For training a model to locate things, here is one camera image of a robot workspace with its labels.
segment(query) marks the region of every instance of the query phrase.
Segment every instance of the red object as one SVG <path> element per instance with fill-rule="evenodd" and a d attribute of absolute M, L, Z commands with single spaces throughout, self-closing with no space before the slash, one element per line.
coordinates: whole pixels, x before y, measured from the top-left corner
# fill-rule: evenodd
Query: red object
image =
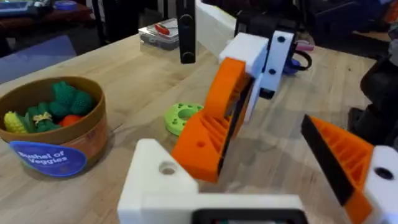
<path fill-rule="evenodd" d="M 158 32 L 160 32 L 161 34 L 164 34 L 164 35 L 169 35 L 170 34 L 169 29 L 166 28 L 166 26 L 163 26 L 162 24 L 159 24 L 159 23 L 155 24 L 155 29 Z"/>
<path fill-rule="evenodd" d="M 66 127 L 66 126 L 76 123 L 81 118 L 82 118 L 82 116 L 78 116 L 78 115 L 68 115 L 68 116 L 64 117 L 61 122 L 59 122 L 59 125 Z"/>

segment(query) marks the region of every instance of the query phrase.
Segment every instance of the blue cloth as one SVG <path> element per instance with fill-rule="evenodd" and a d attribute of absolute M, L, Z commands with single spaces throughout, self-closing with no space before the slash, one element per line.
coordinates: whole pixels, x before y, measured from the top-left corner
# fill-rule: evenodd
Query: blue cloth
<path fill-rule="evenodd" d="M 62 35 L 0 58 L 0 84 L 76 56 L 69 37 Z"/>

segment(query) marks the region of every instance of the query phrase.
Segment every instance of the green toy broccoli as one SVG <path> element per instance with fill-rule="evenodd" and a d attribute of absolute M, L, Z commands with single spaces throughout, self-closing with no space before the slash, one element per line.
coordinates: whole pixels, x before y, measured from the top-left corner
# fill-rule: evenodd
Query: green toy broccoli
<path fill-rule="evenodd" d="M 50 112 L 58 119 L 70 114 L 84 116 L 93 108 L 93 98 L 88 93 L 66 82 L 55 83 L 52 88 L 55 101 L 50 103 Z"/>

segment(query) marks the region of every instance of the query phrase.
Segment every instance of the black electronics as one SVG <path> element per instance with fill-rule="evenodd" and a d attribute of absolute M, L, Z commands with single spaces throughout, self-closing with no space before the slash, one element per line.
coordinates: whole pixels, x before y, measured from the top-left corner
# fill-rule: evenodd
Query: black electronics
<path fill-rule="evenodd" d="M 196 27 L 195 1 L 177 0 L 178 36 L 180 37 L 180 59 L 182 64 L 195 63 Z"/>

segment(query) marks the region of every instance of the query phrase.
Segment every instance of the pink object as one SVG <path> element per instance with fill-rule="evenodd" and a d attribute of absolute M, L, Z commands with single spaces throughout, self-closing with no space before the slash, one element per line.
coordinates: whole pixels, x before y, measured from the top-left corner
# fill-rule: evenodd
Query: pink object
<path fill-rule="evenodd" d="M 296 50 L 302 50 L 302 51 L 313 51 L 314 45 L 309 44 L 308 42 L 298 42 L 296 46 Z"/>

